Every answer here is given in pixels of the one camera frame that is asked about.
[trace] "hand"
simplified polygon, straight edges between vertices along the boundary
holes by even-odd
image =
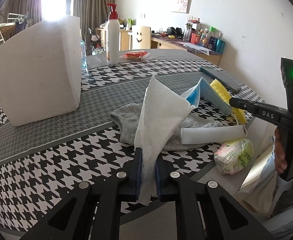
[[[274,163],[276,165],[276,171],[278,173],[283,173],[287,168],[287,163],[285,161],[285,150],[282,147],[281,139],[280,139],[280,131],[278,128],[274,131],[274,135],[276,136],[276,142],[274,147],[275,159]]]

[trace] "blue face mask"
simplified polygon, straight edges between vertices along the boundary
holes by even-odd
[[[225,115],[232,114],[231,106],[221,99],[204,77],[199,80],[197,85],[182,93],[181,96],[196,107],[199,105],[200,97],[205,98]]]

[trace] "snack packet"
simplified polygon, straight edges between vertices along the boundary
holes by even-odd
[[[220,173],[235,174],[248,165],[252,156],[252,143],[243,138],[222,144],[214,154],[214,161]]]
[[[130,51],[125,54],[123,54],[121,57],[125,59],[130,60],[143,60],[145,59],[150,53],[147,53],[146,51],[139,50],[139,51]]]

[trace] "white lotion bottle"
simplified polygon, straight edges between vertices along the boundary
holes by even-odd
[[[111,6],[111,12],[109,14],[109,20],[106,23],[106,59],[109,65],[118,65],[120,61],[120,23],[119,16],[116,9],[116,4],[109,3]]]

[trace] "silver screw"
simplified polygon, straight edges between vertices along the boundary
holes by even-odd
[[[126,173],[125,173],[124,171],[120,171],[120,172],[118,172],[118,173],[116,174],[116,176],[117,176],[118,178],[125,178],[125,177],[126,177]]]
[[[173,171],[173,172],[170,173],[170,176],[172,178],[178,178],[178,177],[180,177],[180,173],[178,173],[177,171]]]
[[[82,188],[82,189],[85,189],[88,187],[88,182],[87,181],[82,181],[80,184],[79,184],[79,188]]]
[[[208,186],[210,188],[216,188],[218,186],[218,184],[215,181],[211,180],[208,182]]]

